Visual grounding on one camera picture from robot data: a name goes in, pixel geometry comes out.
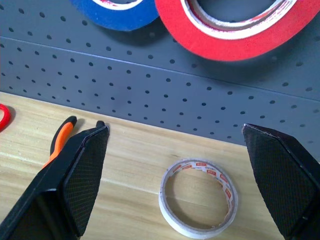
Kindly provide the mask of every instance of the wooden table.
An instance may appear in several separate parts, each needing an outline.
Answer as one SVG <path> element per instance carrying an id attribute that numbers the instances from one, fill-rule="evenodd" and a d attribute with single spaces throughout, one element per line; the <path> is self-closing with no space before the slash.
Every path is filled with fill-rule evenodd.
<path id="1" fill-rule="evenodd" d="M 0 93 L 12 123 L 0 132 L 0 221 L 49 158 L 60 124 L 78 117 L 76 132 L 110 124 L 101 184 L 84 240 L 185 240 L 163 218 L 158 205 L 161 178 L 182 158 L 204 158 L 221 166 L 239 194 L 232 225 L 216 240 L 282 240 L 256 185 L 247 149 L 159 127 Z M 218 185 L 196 170 L 179 172 L 168 194 L 174 212 L 196 227 L 218 223 L 226 199 Z"/>

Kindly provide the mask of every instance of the pegboard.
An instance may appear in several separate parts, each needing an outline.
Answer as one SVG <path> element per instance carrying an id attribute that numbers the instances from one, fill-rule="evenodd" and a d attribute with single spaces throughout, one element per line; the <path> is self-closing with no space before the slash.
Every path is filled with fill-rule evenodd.
<path id="1" fill-rule="evenodd" d="M 293 135 L 320 160 L 320 14 L 241 62 L 188 52 L 160 19 L 104 29 L 67 0 L 0 0 L 0 22 L 0 91 L 241 145 L 252 123 Z"/>

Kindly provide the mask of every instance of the red scissors handle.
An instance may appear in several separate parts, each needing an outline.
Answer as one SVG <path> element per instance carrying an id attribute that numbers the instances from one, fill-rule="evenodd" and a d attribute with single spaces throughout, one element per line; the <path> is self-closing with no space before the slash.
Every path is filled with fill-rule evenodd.
<path id="1" fill-rule="evenodd" d="M 2 110 L 4 113 L 3 118 L 0 120 L 0 132 L 1 132 L 9 124 L 11 119 L 11 114 L 9 109 L 3 104 L 0 104 L 0 110 Z"/>

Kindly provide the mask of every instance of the black textured pad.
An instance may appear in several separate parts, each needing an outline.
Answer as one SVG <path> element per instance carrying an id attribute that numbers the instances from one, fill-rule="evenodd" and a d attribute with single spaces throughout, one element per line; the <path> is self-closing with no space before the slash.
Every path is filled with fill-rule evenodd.
<path id="1" fill-rule="evenodd" d="M 109 134 L 92 136 L 76 159 L 65 182 L 63 194 L 78 237 L 85 233 L 98 194 Z"/>
<path id="2" fill-rule="evenodd" d="M 317 187 L 280 141 L 279 135 L 275 137 L 267 130 L 271 129 L 246 125 L 243 134 L 264 202 L 280 233 L 290 239 L 300 227 L 299 223 L 308 217 L 306 211 L 313 204 Z M 291 147 L 306 151 L 300 144 Z"/>

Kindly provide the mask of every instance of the tape roll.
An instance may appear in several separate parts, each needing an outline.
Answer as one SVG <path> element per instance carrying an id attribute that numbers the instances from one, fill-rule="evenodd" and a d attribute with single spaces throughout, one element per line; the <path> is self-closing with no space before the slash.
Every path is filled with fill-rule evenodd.
<path id="1" fill-rule="evenodd" d="M 166 183 L 174 174 L 185 169 L 198 169 L 211 175 L 222 185 L 228 203 L 228 212 L 224 221 L 210 229 L 199 229 L 182 222 L 170 209 L 166 198 Z M 169 167 L 162 177 L 159 192 L 159 206 L 164 219 L 180 234 L 193 239 L 209 239 L 224 231 L 235 219 L 238 209 L 238 194 L 229 176 L 217 165 L 208 160 L 193 158 L 183 159 Z"/>
<path id="2" fill-rule="evenodd" d="M 118 31 L 139 29 L 159 16 L 154 0 L 136 0 L 125 4 L 109 0 L 70 1 L 96 24 Z"/>
<path id="3" fill-rule="evenodd" d="M 155 0 L 166 28 L 183 47 L 211 60 L 240 61 L 288 41 L 320 11 L 320 0 L 276 0 L 242 22 L 209 16 L 197 0 Z"/>

